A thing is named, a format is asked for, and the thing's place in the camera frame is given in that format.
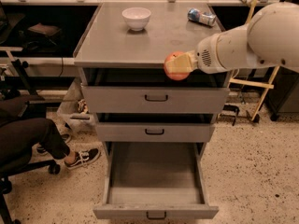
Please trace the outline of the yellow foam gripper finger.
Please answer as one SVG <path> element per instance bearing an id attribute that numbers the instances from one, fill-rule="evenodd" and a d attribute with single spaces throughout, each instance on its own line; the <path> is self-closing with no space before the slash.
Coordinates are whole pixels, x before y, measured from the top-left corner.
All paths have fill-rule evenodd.
<path id="1" fill-rule="evenodd" d="M 193 51 L 173 52 L 166 58 L 164 68 L 168 74 L 189 74 L 197 68 L 197 59 Z"/>

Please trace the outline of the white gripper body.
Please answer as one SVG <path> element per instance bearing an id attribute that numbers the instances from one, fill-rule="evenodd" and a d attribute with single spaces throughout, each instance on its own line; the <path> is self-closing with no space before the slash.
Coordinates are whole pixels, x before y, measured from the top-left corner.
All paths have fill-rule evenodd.
<path id="1" fill-rule="evenodd" d="M 207 73 L 216 74 L 223 71 L 217 55 L 217 42 L 219 34 L 214 34 L 200 41 L 195 49 L 195 55 L 198 61 L 197 67 Z"/>

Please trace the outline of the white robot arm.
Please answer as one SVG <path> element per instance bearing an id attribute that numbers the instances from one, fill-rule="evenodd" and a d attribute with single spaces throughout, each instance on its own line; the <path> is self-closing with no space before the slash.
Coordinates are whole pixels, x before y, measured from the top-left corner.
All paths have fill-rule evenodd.
<path id="1" fill-rule="evenodd" d="M 299 70 L 299 6 L 293 3 L 263 7 L 249 23 L 207 37 L 194 50 L 164 63 L 171 75 L 274 66 Z"/>

